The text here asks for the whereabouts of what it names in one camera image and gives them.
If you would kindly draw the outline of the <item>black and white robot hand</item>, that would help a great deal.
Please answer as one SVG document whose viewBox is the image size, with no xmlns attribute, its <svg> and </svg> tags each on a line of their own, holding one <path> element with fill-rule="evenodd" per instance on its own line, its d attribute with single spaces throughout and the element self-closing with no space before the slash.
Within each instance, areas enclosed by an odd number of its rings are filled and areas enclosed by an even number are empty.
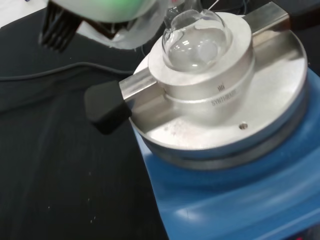
<svg viewBox="0 0 320 240">
<path fill-rule="evenodd" d="M 63 52 L 73 37 L 83 36 L 107 47 L 136 49 L 157 33 L 166 0 L 48 0 L 39 44 Z"/>
</svg>

